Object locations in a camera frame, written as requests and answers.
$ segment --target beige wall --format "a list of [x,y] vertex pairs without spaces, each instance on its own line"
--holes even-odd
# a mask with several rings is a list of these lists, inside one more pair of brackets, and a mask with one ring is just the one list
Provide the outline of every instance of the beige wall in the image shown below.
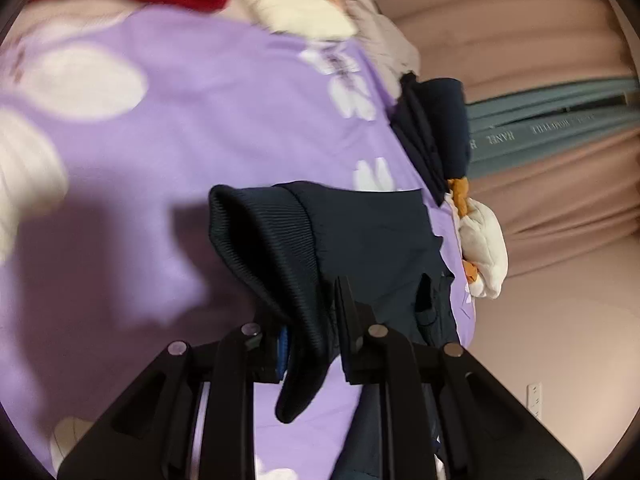
[[523,403],[542,382],[542,422],[593,473],[640,406],[638,240],[507,280],[477,313],[473,354]]

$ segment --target black garment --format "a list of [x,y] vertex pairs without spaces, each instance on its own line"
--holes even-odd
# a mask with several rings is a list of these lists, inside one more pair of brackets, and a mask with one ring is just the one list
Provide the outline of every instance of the black garment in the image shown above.
[[466,176],[471,158],[462,83],[438,78],[418,83],[413,72],[400,79],[402,95],[390,125],[438,205],[447,180]]
[[[414,342],[458,341],[452,274],[440,256],[419,191],[368,193],[309,182],[270,188],[216,186],[210,239],[235,275],[292,327],[289,370],[276,406],[294,420],[324,381],[338,343],[333,284],[347,275],[353,297],[378,322]],[[364,388],[336,474],[377,476],[378,406]],[[356,478],[356,476],[336,478]]]

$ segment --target purple bedsheet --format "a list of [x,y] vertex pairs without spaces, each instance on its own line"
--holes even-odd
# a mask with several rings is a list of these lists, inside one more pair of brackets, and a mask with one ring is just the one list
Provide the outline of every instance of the purple bedsheet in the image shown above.
[[[456,275],[460,338],[470,342],[474,311],[450,210],[435,206],[389,129],[389,97],[355,42],[307,43],[147,7],[81,37],[25,38],[22,63],[78,44],[142,76],[131,110],[57,113],[55,104],[0,85],[0,108],[49,136],[70,179],[62,208],[24,222],[0,269],[0,401],[47,467],[62,418],[95,420],[167,343],[209,342],[250,318],[249,295],[207,239],[214,184],[422,188]],[[64,62],[58,67],[64,77]],[[290,468],[295,475],[282,478],[327,478],[358,393],[336,362],[311,407],[283,426],[273,415],[278,387],[258,385],[262,474]]]

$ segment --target power outlet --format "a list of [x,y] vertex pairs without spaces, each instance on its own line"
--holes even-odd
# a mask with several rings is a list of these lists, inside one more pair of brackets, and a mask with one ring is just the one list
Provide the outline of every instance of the power outlet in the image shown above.
[[542,420],[542,383],[527,386],[527,409],[537,420]]

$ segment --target metal screw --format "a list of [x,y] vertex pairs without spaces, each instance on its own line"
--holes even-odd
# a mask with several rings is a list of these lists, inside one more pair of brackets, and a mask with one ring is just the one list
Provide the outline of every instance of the metal screw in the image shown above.
[[369,335],[371,337],[386,337],[389,333],[389,329],[384,325],[371,325],[369,327]]
[[245,336],[257,336],[260,332],[262,332],[262,329],[257,323],[247,323],[242,326],[242,333]]
[[187,351],[187,343],[184,341],[174,341],[167,347],[167,351],[170,355],[182,355]]
[[461,357],[464,352],[465,349],[458,343],[447,343],[444,345],[444,353],[449,357]]

